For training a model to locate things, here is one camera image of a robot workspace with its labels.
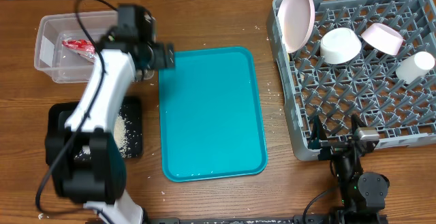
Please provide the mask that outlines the pale green bowl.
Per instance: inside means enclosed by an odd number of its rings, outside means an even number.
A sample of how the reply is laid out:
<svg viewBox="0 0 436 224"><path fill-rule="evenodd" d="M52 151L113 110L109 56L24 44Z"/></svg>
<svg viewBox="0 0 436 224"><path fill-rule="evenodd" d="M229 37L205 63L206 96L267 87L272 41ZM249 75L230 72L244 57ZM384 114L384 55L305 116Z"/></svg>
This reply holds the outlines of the pale green bowl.
<svg viewBox="0 0 436 224"><path fill-rule="evenodd" d="M327 32L321 39L320 56L324 62L338 65L358 56L362 43L349 28L341 27Z"/></svg>

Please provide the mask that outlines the white cup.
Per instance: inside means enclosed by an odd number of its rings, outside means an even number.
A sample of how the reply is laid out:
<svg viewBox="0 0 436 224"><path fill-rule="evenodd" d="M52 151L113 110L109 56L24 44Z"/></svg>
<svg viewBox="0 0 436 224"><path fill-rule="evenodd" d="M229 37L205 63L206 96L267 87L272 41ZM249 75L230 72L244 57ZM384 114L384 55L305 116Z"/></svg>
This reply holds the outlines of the white cup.
<svg viewBox="0 0 436 224"><path fill-rule="evenodd" d="M425 76L435 66L435 58L429 52L421 51L400 62L396 76L406 84Z"/></svg>

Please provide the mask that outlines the red snack wrapper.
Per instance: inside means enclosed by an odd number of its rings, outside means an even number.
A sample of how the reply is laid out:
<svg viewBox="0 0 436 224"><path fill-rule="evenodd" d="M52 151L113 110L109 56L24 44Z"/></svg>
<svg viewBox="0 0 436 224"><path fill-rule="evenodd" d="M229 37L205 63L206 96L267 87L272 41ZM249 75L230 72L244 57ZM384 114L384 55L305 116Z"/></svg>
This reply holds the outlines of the red snack wrapper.
<svg viewBox="0 0 436 224"><path fill-rule="evenodd" d="M92 63L95 61L95 47L89 40L63 40L62 44L64 47L78 54L80 57L85 58L87 61Z"/></svg>

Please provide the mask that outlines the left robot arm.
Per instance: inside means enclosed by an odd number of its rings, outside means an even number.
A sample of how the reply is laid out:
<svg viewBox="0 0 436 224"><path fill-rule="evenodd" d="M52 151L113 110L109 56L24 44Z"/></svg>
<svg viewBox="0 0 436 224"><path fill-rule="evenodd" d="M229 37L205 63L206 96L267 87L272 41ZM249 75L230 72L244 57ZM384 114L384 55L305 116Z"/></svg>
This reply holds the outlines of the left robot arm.
<svg viewBox="0 0 436 224"><path fill-rule="evenodd" d="M96 58L86 89L62 129L45 139L48 171L35 206L51 180L59 197L93 210L105 223L148 223L146 210L126 190L127 170L113 130L130 84L147 70L175 66L173 44L155 39L155 19L141 5L120 4L117 24L92 41Z"/></svg>

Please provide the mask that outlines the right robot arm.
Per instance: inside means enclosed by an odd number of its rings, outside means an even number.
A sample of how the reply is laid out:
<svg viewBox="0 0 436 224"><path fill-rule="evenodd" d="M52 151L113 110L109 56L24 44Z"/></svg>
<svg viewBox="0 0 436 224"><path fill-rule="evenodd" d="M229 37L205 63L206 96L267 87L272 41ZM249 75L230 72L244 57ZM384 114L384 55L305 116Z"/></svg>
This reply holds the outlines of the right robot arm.
<svg viewBox="0 0 436 224"><path fill-rule="evenodd" d="M386 206L390 181L383 174L363 170L360 158L373 152L379 144L379 134L368 127L359 116L352 115L352 134L333 142L327 138L319 116L313 117L313 128L308 148L320 151L317 158L330 163L330 172L337 186L316 197L302 214L303 223L387 223L387 216L379 211ZM341 206L332 207L325 215L308 214L310 207L320 198L340 190Z"/></svg>

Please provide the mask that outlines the large white plate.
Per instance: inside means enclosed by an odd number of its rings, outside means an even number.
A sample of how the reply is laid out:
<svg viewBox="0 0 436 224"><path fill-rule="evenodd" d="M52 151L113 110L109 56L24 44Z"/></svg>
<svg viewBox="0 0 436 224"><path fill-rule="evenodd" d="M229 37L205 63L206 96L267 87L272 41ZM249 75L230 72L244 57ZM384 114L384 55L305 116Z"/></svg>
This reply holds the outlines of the large white plate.
<svg viewBox="0 0 436 224"><path fill-rule="evenodd" d="M312 34L315 21L313 0L282 0L277 16L287 53L300 50Z"/></svg>

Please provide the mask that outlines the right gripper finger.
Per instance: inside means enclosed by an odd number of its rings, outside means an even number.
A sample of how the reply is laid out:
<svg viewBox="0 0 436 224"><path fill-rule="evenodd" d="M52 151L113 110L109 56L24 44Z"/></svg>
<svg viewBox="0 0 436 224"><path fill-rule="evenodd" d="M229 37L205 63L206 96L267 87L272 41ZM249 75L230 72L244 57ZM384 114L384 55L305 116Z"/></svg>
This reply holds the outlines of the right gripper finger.
<svg viewBox="0 0 436 224"><path fill-rule="evenodd" d="M312 121L313 121L313 128L310 137L310 142L319 141L319 140L326 141L327 136L324 130L323 123L320 120L320 117L316 115L313 117Z"/></svg>
<svg viewBox="0 0 436 224"><path fill-rule="evenodd" d="M360 117L357 114L351 115L351 122L352 122L352 135L355 138L359 138L359 128L366 127L367 125L360 119Z"/></svg>

